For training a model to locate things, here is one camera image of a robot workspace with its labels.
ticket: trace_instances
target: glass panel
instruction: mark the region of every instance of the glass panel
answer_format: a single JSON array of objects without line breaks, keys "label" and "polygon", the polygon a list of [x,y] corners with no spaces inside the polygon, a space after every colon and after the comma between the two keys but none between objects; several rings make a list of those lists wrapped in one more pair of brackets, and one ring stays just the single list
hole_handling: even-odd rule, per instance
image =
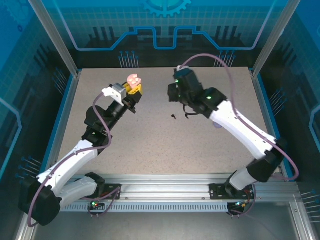
[{"label": "glass panel", "polygon": [[70,73],[28,1],[4,1],[0,21],[0,232],[11,240],[19,183],[39,173]]},{"label": "glass panel", "polygon": [[[279,133],[300,170],[302,193],[320,191],[319,8],[318,1],[300,2],[261,71]],[[319,205],[315,197],[307,202],[308,207]],[[319,215],[319,206],[309,210]]]},{"label": "glass panel", "polygon": [[43,2],[79,68],[131,68],[174,67],[203,52],[252,67],[287,0]]}]

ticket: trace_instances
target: small black object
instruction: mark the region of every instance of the small black object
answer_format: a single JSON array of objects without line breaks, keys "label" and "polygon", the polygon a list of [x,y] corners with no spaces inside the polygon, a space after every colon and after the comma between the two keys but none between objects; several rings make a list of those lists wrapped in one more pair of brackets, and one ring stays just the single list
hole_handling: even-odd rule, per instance
[{"label": "small black object", "polygon": [[90,211],[92,211],[92,210],[100,210],[101,208],[103,208],[103,207],[105,206],[105,204],[104,204],[103,202],[96,202],[95,205],[93,205],[92,203],[95,203],[95,202],[92,201],[92,202],[90,203],[90,205],[88,206],[88,209],[89,209]]},{"label": "small black object", "polygon": [[244,211],[245,211],[245,207],[241,206],[241,204],[240,204],[240,205],[237,205],[237,204],[234,203],[234,202],[228,203],[228,204],[227,204],[227,207],[228,207],[228,210],[229,210],[229,212],[227,212],[227,214],[231,214],[231,215],[234,215],[234,216],[241,215],[241,214],[243,214]]},{"label": "small black object", "polygon": [[248,200],[248,198],[252,200],[255,197],[252,185],[246,186],[243,190],[235,192],[233,196],[230,196],[226,192],[226,186],[223,183],[209,184],[209,191],[211,200]]}]

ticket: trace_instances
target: gray table surface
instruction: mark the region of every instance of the gray table surface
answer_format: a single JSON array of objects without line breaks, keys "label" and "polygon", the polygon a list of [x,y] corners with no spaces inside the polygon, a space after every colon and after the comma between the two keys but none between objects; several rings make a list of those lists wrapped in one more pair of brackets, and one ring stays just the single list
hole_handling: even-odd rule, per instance
[{"label": "gray table surface", "polygon": [[[227,74],[220,67],[193,68],[204,88],[214,87],[230,96]],[[230,68],[236,82],[236,106],[266,131],[247,67]],[[112,144],[78,173],[97,174],[208,174],[231,173],[246,166],[250,152],[223,128],[214,128],[204,116],[186,119],[180,103],[168,101],[173,68],[84,69],[76,90],[59,159],[81,139],[87,109],[109,84],[124,83],[128,75],[142,79],[143,97],[136,114],[127,112],[112,130]],[[98,105],[107,109],[111,98]]]}]

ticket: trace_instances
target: wire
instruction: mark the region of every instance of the wire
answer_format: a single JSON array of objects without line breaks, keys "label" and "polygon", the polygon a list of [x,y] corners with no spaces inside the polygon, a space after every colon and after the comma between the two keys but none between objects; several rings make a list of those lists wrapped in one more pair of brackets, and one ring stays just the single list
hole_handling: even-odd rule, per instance
[{"label": "wire", "polygon": [[273,142],[271,142],[269,139],[267,139],[266,137],[264,137],[262,134],[260,134],[257,130],[255,130],[253,127],[251,127],[248,123],[246,123],[241,116],[239,115],[237,109],[236,109],[236,104],[235,104],[235,80],[233,79],[231,72],[228,68],[228,66],[225,64],[225,62],[223,60],[221,60],[219,57],[212,55],[212,54],[208,54],[208,53],[201,53],[201,54],[197,54],[194,55],[192,57],[190,57],[187,61],[185,61],[182,65],[181,65],[181,69],[187,64],[189,63],[191,60],[198,58],[198,57],[209,57],[209,58],[213,58],[215,60],[217,60],[218,62],[220,62],[222,64],[222,66],[224,66],[226,73],[229,77],[230,80],[230,88],[231,88],[231,95],[230,95],[230,102],[231,102],[231,106],[232,106],[232,110],[233,113],[235,114],[235,116],[239,119],[239,121],[244,124],[248,129],[250,129],[253,133],[255,133],[256,135],[258,135],[261,139],[263,139],[265,142],[267,142],[268,144],[270,144],[273,148],[275,148],[276,150],[278,150],[288,161],[289,163],[292,165],[293,169],[294,169],[294,176],[292,177],[281,177],[281,176],[276,176],[273,175],[273,177],[275,179],[278,180],[286,180],[286,181],[290,181],[290,180],[296,180],[299,177],[299,169],[297,168],[296,164],[294,163],[294,161],[286,154],[285,151],[283,151],[280,147],[278,147],[276,144],[274,144]]},{"label": "wire", "polygon": [[[239,214],[239,216],[244,216],[245,214],[242,214],[240,211],[236,211],[236,210],[231,210],[232,212]],[[246,215],[246,217],[258,222],[261,226],[263,226],[269,233],[271,233],[275,239],[277,240],[281,240],[281,238],[279,238],[266,224],[264,224],[262,221],[260,221],[258,218],[250,216],[250,215]]]},{"label": "wire", "polygon": [[239,216],[246,216],[252,220],[255,220],[256,222],[258,222],[260,225],[262,225],[266,230],[268,230],[269,233],[271,233],[276,239],[280,240],[280,238],[278,236],[276,236],[272,230],[267,226],[265,225],[262,221],[260,221],[259,219],[253,217],[253,216],[250,216],[248,215],[248,213],[253,209],[254,207],[254,204],[256,202],[256,199],[257,199],[257,193],[256,193],[256,186],[254,184],[252,184],[252,187],[253,187],[253,193],[254,193],[254,197],[253,197],[253,201],[252,201],[252,204],[251,206],[249,207],[249,209],[246,211],[246,212],[240,212],[240,211],[237,211],[237,210],[231,210],[231,212],[234,212],[236,214],[238,214]]},{"label": "wire", "polygon": [[189,119],[188,116],[196,116],[196,115],[199,115],[199,113],[196,113],[196,112],[194,112],[194,113],[188,113],[188,112],[186,112],[186,105],[184,105],[184,104],[183,104],[183,111],[184,111],[184,113],[185,113],[184,116],[185,116],[187,119]]},{"label": "wire", "polygon": [[99,96],[97,96],[95,98],[95,100],[93,101],[92,107],[93,107],[93,111],[95,112],[95,114],[97,115],[97,117],[99,118],[99,120],[101,121],[103,127],[106,130],[107,136],[108,136],[108,143],[104,146],[96,146],[96,147],[88,147],[88,148],[84,148],[84,149],[80,149],[78,151],[73,152],[72,154],[70,154],[69,156],[65,157],[64,159],[62,159],[61,161],[58,162],[58,164],[53,168],[53,170],[50,172],[50,174],[45,178],[45,180],[43,181],[43,183],[40,185],[39,189],[36,191],[31,204],[30,204],[30,208],[28,211],[28,219],[27,219],[27,224],[29,228],[33,228],[34,226],[36,226],[38,223],[34,223],[32,224],[31,220],[32,220],[32,212],[34,210],[36,201],[39,197],[40,192],[42,191],[42,189],[45,187],[45,185],[47,184],[47,182],[53,177],[53,175],[55,174],[55,172],[58,170],[58,168],[60,168],[62,166],[62,164],[64,164],[66,161],[68,161],[70,158],[72,158],[75,155],[78,155],[80,153],[86,152],[86,151],[91,151],[91,150],[100,150],[100,149],[106,149],[111,145],[111,132],[110,129],[108,128],[106,122],[104,121],[103,117],[100,115],[100,113],[98,112],[97,108],[96,108],[96,103],[97,101],[104,95],[104,93],[100,93]]},{"label": "wire", "polygon": [[253,195],[254,195],[252,204],[250,205],[250,207],[247,211],[245,211],[244,213],[241,213],[242,216],[245,216],[248,213],[250,213],[250,211],[254,208],[254,205],[256,203],[256,200],[257,200],[256,186],[254,184],[252,184],[252,187],[253,187]]},{"label": "wire", "polygon": [[114,195],[111,203],[110,203],[109,206],[106,208],[106,210],[104,210],[104,212],[102,212],[102,213],[97,213],[97,214],[92,214],[92,213],[90,212],[90,209],[88,208],[88,213],[89,213],[91,216],[94,216],[94,215],[102,216],[102,215],[106,214],[106,213],[110,210],[112,204],[114,204],[114,201],[116,200],[117,195],[118,195],[118,193],[120,192],[120,187],[117,187],[115,190],[113,190],[112,192],[110,192],[108,195],[105,195],[104,197],[96,198],[96,201],[101,201],[101,200],[103,200],[103,199],[106,199],[107,197],[112,196],[112,194],[114,194],[115,192],[116,192],[116,194]]}]

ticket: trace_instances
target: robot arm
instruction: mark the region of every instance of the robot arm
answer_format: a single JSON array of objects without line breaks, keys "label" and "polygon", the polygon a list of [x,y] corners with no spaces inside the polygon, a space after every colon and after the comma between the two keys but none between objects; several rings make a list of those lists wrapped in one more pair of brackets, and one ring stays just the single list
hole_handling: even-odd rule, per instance
[{"label": "robot arm", "polygon": [[[203,89],[195,73],[185,67],[175,70],[175,83],[168,86],[170,102],[179,102],[183,106],[189,106],[195,114],[202,114],[206,118],[221,125],[235,136],[253,155],[254,160],[245,168],[233,173],[225,183],[225,191],[232,198],[238,191],[255,182],[265,183],[280,165],[283,157],[269,143],[254,134],[235,115],[232,104],[227,97],[215,88]],[[283,139],[275,139],[265,133],[247,118],[240,117],[252,128],[262,134],[266,139],[276,144],[281,149],[285,146]]]},{"label": "robot arm", "polygon": [[[139,103],[143,94],[141,79],[136,74],[132,74],[123,85],[118,83],[110,85],[102,92],[105,97],[114,99],[107,110],[96,106],[111,131],[127,110],[136,113],[135,105]],[[84,197],[98,198],[104,191],[105,180],[93,172],[66,185],[78,170],[95,159],[105,149],[101,146],[106,146],[109,143],[107,131],[93,107],[87,110],[84,123],[87,128],[82,140],[64,158],[36,178],[26,178],[21,184],[18,206],[20,210],[28,214],[31,202],[38,192],[32,210],[32,218],[42,226],[51,223],[61,208]],[[53,169],[59,164],[60,167],[53,173]],[[47,182],[41,189],[41,185],[46,180]]]}]

